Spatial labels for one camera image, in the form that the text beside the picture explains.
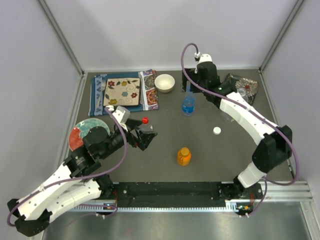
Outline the blue label water bottle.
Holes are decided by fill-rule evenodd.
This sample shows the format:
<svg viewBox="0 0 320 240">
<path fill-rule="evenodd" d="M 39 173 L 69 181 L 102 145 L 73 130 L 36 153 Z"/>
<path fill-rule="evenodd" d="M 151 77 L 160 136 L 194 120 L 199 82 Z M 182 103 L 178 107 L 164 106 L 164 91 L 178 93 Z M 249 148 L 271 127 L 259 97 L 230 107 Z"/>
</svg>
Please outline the blue label water bottle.
<svg viewBox="0 0 320 240">
<path fill-rule="evenodd" d="M 182 102 L 182 112 L 186 116 L 191 116 L 195 111 L 196 98 L 194 93 L 191 91 L 191 86 L 186 88 L 185 96 Z"/>
</svg>

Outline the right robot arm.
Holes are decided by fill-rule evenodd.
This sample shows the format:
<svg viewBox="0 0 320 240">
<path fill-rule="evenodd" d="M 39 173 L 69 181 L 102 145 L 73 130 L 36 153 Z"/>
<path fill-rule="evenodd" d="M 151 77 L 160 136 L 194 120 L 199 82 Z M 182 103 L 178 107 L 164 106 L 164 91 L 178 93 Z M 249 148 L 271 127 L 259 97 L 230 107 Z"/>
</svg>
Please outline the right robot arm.
<svg viewBox="0 0 320 240">
<path fill-rule="evenodd" d="M 183 68 L 182 72 L 191 83 L 191 91 L 203 93 L 209 102 L 230 115 L 257 145 L 252 161 L 233 180 L 233 192 L 237 197 L 245 198 L 251 193 L 254 184 L 296 155 L 292 130 L 287 125 L 279 127 L 265 119 L 243 99 L 234 85 L 221 83 L 212 62 L 199 63 L 192 70 Z"/>
</svg>

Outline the white bottle cap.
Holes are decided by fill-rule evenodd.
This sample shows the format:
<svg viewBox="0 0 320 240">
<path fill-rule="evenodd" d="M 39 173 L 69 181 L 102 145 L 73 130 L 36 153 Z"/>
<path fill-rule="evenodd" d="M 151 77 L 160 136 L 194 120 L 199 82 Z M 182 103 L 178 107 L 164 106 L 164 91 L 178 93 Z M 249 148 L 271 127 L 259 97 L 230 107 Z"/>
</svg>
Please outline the white bottle cap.
<svg viewBox="0 0 320 240">
<path fill-rule="evenodd" d="M 222 132 L 221 128 L 218 126 L 214 127 L 212 131 L 215 135 L 219 135 Z"/>
</svg>

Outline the large clear plastic bottle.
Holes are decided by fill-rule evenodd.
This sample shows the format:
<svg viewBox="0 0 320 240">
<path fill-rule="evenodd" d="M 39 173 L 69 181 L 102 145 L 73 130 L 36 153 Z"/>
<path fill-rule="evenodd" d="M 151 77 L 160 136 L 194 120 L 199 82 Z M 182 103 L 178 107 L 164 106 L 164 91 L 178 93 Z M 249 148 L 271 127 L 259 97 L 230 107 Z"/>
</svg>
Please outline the large clear plastic bottle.
<svg viewBox="0 0 320 240">
<path fill-rule="evenodd" d="M 247 91 L 245 88 L 243 87 L 240 87 L 237 89 L 237 92 L 241 95 L 241 97 L 248 103 L 249 102 L 249 97 L 247 95 Z M 234 119 L 228 115 L 227 113 L 221 111 L 220 112 L 220 116 L 222 117 L 222 119 L 227 122 L 227 123 L 230 123 L 230 122 L 233 122 Z"/>
</svg>

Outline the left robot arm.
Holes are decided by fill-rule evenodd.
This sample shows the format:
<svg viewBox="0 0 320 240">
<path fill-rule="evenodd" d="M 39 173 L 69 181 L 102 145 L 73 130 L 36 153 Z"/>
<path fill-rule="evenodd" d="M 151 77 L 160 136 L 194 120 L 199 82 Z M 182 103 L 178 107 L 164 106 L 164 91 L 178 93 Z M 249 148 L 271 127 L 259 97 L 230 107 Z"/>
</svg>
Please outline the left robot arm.
<svg viewBox="0 0 320 240">
<path fill-rule="evenodd" d="M 33 237 L 68 210 L 99 197 L 109 198 L 114 191 L 109 174 L 125 159 L 96 173 L 101 162 L 121 148 L 126 155 L 128 146 L 144 151 L 157 134 L 145 117 L 116 122 L 113 131 L 98 118 L 80 121 L 69 135 L 71 154 L 57 170 L 29 195 L 7 203 L 9 215 L 16 217 L 13 227 Z"/>
</svg>

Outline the small red cap bottle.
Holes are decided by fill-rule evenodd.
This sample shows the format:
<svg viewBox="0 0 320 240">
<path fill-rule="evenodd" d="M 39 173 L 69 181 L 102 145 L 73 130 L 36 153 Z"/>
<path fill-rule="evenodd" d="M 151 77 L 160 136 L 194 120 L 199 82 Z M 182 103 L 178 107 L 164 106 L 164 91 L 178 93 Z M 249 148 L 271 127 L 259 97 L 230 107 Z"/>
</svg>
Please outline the small red cap bottle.
<svg viewBox="0 0 320 240">
<path fill-rule="evenodd" d="M 149 118 L 148 117 L 143 117 L 142 118 L 142 124 L 139 126 L 139 128 L 142 130 L 142 131 L 145 131 L 145 132 L 151 132 L 153 131 L 153 126 L 151 124 L 151 122 L 149 121 Z"/>
</svg>

